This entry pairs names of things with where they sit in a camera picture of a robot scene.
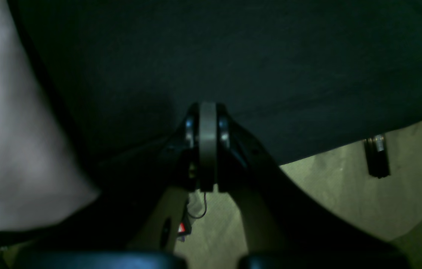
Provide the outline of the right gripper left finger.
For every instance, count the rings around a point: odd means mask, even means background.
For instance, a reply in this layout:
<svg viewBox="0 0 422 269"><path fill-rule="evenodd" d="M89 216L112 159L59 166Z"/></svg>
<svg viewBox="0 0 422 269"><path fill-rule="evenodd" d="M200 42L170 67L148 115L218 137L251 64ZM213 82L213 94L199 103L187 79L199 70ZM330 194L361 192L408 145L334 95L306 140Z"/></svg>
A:
<svg viewBox="0 0 422 269"><path fill-rule="evenodd" d="M209 104L194 104L177 131L124 181L18 258L174 258L188 194L209 189Z"/></svg>

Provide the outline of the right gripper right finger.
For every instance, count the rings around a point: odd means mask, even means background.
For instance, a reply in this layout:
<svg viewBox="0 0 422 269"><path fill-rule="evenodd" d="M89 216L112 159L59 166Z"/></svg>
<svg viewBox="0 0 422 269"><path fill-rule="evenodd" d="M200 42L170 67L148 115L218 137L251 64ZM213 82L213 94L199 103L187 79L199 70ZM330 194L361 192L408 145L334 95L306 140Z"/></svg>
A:
<svg viewBox="0 0 422 269"><path fill-rule="evenodd" d="M250 258L404 258L302 191L222 104L208 104L208 186L240 209Z"/></svg>

